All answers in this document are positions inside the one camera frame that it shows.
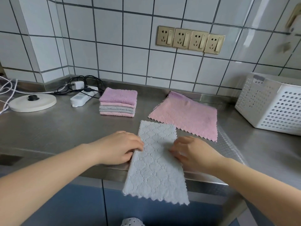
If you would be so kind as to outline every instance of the perforated plastic basket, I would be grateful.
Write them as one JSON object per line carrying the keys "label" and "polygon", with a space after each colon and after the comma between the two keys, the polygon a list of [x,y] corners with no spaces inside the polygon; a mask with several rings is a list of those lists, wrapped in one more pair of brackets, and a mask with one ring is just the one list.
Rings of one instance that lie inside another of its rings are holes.
{"label": "perforated plastic basket", "polygon": [[235,108],[255,128],[301,136],[301,80],[251,73]]}

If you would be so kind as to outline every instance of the blue cabinet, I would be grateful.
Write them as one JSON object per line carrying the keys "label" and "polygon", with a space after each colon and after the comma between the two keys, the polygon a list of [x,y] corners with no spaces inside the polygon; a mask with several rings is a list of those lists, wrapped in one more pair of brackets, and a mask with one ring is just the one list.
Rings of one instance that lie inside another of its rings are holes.
{"label": "blue cabinet", "polygon": [[106,226],[103,190],[68,184],[22,226]]}
{"label": "blue cabinet", "polygon": [[222,217],[221,205],[190,202],[173,205],[164,201],[124,196],[120,190],[104,189],[108,226],[120,226],[124,218],[137,217],[152,225],[215,225]]}

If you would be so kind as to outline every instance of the electrical outlet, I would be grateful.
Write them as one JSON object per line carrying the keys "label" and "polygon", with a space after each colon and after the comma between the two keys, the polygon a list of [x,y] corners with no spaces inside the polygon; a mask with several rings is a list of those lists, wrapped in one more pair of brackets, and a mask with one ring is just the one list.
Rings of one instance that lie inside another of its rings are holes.
{"label": "electrical outlet", "polygon": [[208,35],[208,32],[193,30],[188,49],[194,51],[204,51]]}
{"label": "electrical outlet", "polygon": [[192,30],[175,29],[175,36],[172,46],[175,48],[187,49],[190,41]]}
{"label": "electrical outlet", "polygon": [[219,54],[224,42],[224,35],[209,34],[204,53]]}
{"label": "electrical outlet", "polygon": [[175,28],[159,26],[156,44],[160,46],[171,47],[174,34],[175,34]]}

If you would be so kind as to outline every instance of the microfiber cloth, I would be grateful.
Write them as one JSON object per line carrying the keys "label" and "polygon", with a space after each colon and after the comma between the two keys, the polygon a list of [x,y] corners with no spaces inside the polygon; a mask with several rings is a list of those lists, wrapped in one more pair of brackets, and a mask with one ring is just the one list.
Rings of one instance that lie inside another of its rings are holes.
{"label": "microfiber cloth", "polygon": [[182,166],[168,151],[177,138],[175,126],[141,121],[138,136],[144,148],[133,154],[123,194],[188,205]]}
{"label": "microfiber cloth", "polygon": [[109,116],[120,116],[120,117],[134,117],[135,114],[130,113],[118,113],[118,112],[100,112],[101,115],[109,115]]}
{"label": "microfiber cloth", "polygon": [[120,102],[100,102],[100,105],[112,105],[112,106],[124,106],[124,107],[129,107],[129,108],[136,108],[136,104],[129,105],[129,104],[120,103]]}
{"label": "microfiber cloth", "polygon": [[114,106],[114,105],[101,105],[99,106],[100,109],[123,109],[128,111],[134,111],[133,108],[125,107],[125,106]]}
{"label": "microfiber cloth", "polygon": [[148,117],[165,124],[173,124],[176,128],[199,137],[217,141],[217,110],[174,91],[170,91],[168,97]]}
{"label": "microfiber cloth", "polygon": [[120,102],[129,105],[136,105],[137,91],[125,89],[106,88],[99,101],[101,102]]}
{"label": "microfiber cloth", "polygon": [[134,111],[124,110],[124,109],[100,109],[100,112],[117,112],[117,113],[129,113],[134,114]]}

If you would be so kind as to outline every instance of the power strip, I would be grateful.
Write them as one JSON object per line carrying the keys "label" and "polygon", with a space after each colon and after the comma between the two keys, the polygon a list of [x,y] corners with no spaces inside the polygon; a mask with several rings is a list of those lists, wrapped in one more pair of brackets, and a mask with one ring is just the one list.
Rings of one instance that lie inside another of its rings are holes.
{"label": "power strip", "polygon": [[[98,90],[96,86],[88,86],[88,87],[94,90]],[[97,91],[85,92],[85,94],[78,93],[77,95],[70,98],[72,107],[76,108],[76,107],[83,106],[91,98],[91,96],[94,96],[97,93],[98,93]]]}

